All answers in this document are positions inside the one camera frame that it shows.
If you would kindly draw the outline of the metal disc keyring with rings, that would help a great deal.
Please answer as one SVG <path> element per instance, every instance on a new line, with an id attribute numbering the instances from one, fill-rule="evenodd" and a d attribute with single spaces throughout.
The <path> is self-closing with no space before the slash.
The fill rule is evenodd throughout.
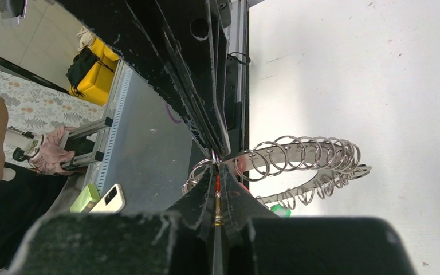
<path id="1" fill-rule="evenodd" d="M 283 192 L 265 197 L 255 197 L 270 210 L 276 204 L 294 210 L 296 203 L 309 205 L 314 197 L 324 200 L 332 196 L 335 189 L 342 189 L 350 180 L 362 178 L 370 173 L 370 166 L 360 163 L 360 148 L 344 139 L 334 137 L 282 136 L 275 141 L 258 144 L 252 150 L 243 150 L 234 157 L 221 160 L 210 154 L 198 162 L 183 185 L 186 195 L 200 180 L 207 168 L 215 169 L 227 165 L 242 182 L 259 182 L 283 172 L 316 172 L 309 181 Z"/>

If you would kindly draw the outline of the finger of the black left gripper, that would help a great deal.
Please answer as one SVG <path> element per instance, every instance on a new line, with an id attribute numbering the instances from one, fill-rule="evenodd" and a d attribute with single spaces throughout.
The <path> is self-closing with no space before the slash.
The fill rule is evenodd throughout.
<path id="1" fill-rule="evenodd" d="M 156 1 L 60 1 L 60 5 L 109 46 L 181 116 L 199 145 L 180 94 L 182 85 L 165 44 L 164 21 Z"/>
<path id="2" fill-rule="evenodd" d="M 192 133 L 210 155 L 230 153 L 223 113 L 226 37 L 217 1 L 156 1 Z"/>

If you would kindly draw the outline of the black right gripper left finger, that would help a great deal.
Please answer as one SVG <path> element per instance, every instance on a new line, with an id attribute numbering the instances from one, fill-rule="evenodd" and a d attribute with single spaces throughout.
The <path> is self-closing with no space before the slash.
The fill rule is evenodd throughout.
<path id="1" fill-rule="evenodd" d="M 198 183 L 166 211 L 164 274 L 213 274 L 215 193 L 216 172 L 207 168 Z"/>

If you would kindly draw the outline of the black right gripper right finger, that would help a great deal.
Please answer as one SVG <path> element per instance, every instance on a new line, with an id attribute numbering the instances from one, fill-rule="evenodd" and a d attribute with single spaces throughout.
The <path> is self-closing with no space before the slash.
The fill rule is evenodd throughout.
<path id="1" fill-rule="evenodd" d="M 225 164 L 219 166 L 219 181 L 221 213 L 226 233 L 227 273 L 254 274 L 257 254 L 253 220 L 277 219 L 278 216 L 256 200 Z"/>

